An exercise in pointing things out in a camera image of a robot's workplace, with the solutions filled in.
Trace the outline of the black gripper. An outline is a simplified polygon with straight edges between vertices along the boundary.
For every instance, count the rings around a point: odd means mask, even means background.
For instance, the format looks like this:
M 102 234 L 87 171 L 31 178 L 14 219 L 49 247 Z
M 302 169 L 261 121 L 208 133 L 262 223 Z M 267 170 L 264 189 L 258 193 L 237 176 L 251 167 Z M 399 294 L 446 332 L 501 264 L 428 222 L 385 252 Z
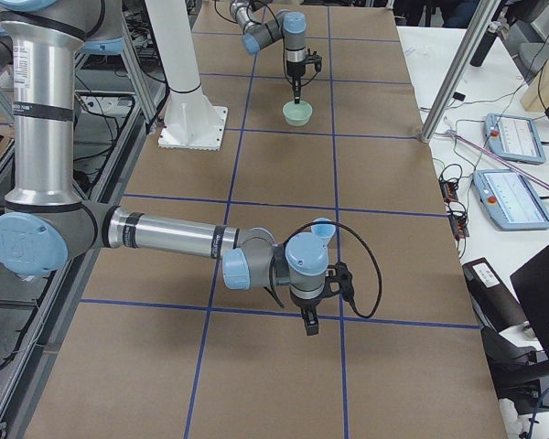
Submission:
M 315 76 L 322 69 L 322 57 L 310 48 L 301 48 L 296 50 L 287 49 L 285 51 L 286 74 L 292 78 L 293 102 L 301 102 L 301 80 L 307 71 L 307 65 L 313 65 Z
M 352 278 L 347 264 L 337 262 L 328 266 L 323 283 L 316 290 L 306 292 L 291 285 L 290 297 L 292 302 L 302 309 L 301 316 L 308 336 L 317 335 L 319 332 L 318 315 L 315 309 L 322 300 L 339 295 L 344 302 L 353 306 Z

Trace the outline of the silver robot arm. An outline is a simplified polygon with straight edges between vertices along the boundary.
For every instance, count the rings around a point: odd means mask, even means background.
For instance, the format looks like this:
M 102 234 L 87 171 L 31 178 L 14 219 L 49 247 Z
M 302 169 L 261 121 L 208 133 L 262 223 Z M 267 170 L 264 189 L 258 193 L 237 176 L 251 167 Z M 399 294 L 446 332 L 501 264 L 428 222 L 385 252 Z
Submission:
M 1 3 L 1 24 L 13 42 L 16 176 L 0 216 L 0 263 L 41 275 L 89 250 L 121 246 L 208 257 L 221 262 L 233 290 L 288 287 L 306 332 L 315 335 L 322 300 L 354 299 L 347 265 L 328 259 L 336 223 L 309 223 L 277 242 L 262 228 L 155 217 L 75 192 L 75 57 L 97 44 L 121 51 L 121 18 L 117 1 Z
M 271 11 L 273 18 L 270 21 L 259 22 L 254 16 L 251 3 L 230 1 L 230 15 L 242 31 L 242 43 L 249 54 L 255 55 L 279 40 L 283 41 L 284 74 L 292 87 L 292 103 L 299 104 L 302 101 L 302 88 L 307 85 L 303 82 L 307 66 L 313 65 L 315 69 L 311 80 L 322 68 L 322 57 L 307 47 L 306 16 L 297 11 L 282 10 L 276 14 Z

